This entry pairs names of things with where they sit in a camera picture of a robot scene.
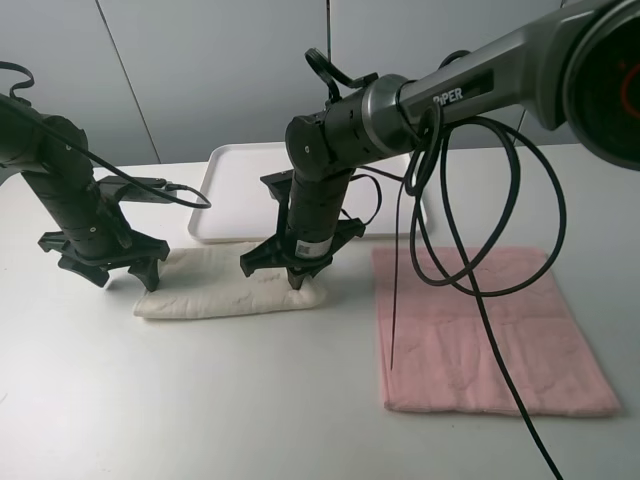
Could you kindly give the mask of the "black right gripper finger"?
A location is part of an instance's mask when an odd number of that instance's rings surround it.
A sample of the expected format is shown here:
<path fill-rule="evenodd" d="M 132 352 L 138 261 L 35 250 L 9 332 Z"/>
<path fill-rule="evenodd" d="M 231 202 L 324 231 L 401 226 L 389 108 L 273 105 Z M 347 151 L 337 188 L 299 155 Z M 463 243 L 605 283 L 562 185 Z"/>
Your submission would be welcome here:
<path fill-rule="evenodd" d="M 311 270 L 309 268 L 293 267 L 287 269 L 287 278 L 289 285 L 294 290 L 299 290 L 302 287 L 304 280 L 310 276 Z"/>
<path fill-rule="evenodd" d="M 241 257 L 240 266 L 246 277 L 250 277 L 256 270 L 260 269 L 260 260 L 254 257 Z"/>

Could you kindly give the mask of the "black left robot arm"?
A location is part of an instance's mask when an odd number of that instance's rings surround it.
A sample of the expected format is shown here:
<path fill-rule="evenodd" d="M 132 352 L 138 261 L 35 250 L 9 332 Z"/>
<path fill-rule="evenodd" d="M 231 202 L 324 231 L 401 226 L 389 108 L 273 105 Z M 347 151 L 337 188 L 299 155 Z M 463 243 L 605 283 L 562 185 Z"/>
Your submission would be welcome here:
<path fill-rule="evenodd" d="M 88 148 L 85 132 L 58 115 L 42 115 L 27 104 L 1 97 L 1 166 L 19 171 L 59 230 L 38 241 L 60 254 L 58 267 L 98 287 L 109 271 L 127 268 L 149 291 L 158 288 L 158 263 L 167 258 L 166 241 L 130 226 L 122 201 L 156 203 L 143 188 L 166 187 L 164 179 L 94 177 L 91 161 L 73 147 Z"/>

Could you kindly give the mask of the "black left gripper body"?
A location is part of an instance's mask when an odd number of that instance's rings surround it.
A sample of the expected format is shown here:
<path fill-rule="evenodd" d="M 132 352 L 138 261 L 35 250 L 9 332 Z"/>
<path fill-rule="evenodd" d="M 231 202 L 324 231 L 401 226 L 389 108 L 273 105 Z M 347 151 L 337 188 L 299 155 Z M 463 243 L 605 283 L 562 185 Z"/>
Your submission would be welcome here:
<path fill-rule="evenodd" d="M 59 229 L 44 233 L 38 245 L 85 274 L 122 267 L 144 273 L 169 254 L 166 241 L 134 230 L 119 209 L 58 209 L 52 217 Z"/>

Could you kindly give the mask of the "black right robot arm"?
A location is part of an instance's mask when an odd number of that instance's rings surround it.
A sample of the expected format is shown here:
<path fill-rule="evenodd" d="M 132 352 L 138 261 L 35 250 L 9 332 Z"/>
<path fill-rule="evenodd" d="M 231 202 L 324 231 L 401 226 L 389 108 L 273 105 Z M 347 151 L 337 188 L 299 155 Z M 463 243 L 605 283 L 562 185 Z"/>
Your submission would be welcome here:
<path fill-rule="evenodd" d="M 283 268 L 289 282 L 326 268 L 364 233 L 341 207 L 356 169 L 441 147 L 465 123 L 506 136 L 488 113 L 523 107 L 548 130 L 568 125 L 594 155 L 639 166 L 639 5 L 581 1 L 474 51 L 450 55 L 415 81 L 369 74 L 352 79 L 315 49 L 306 58 L 329 98 L 317 113 L 293 118 L 285 133 L 291 169 L 264 183 L 279 204 L 275 234 L 242 255 L 244 274 Z"/>

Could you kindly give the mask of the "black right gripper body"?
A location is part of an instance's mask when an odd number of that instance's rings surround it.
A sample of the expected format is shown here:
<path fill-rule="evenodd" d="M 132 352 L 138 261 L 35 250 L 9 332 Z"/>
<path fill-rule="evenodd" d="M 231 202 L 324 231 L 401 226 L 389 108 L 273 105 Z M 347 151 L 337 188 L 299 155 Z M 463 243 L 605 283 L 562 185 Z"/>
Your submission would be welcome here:
<path fill-rule="evenodd" d="M 312 229 L 293 228 L 289 222 L 287 203 L 280 203 L 276 233 L 241 257 L 260 260 L 260 269 L 285 269 L 302 267 L 311 270 L 315 277 L 328 267 L 334 255 L 354 237 L 362 237 L 364 223 L 359 219 L 338 220 L 333 233 Z"/>

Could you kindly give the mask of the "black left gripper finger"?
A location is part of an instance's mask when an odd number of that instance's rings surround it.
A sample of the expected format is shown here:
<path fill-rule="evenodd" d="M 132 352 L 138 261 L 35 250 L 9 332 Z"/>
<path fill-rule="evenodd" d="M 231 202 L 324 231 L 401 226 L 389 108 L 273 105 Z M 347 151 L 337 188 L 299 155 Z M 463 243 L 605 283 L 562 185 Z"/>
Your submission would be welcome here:
<path fill-rule="evenodd" d="M 136 277 L 148 292 L 154 292 L 159 285 L 158 260 L 139 259 L 132 264 L 128 273 Z"/>
<path fill-rule="evenodd" d="M 100 288 L 104 287 L 109 280 L 109 273 L 101 270 L 100 268 L 74 267 L 71 271 Z"/>

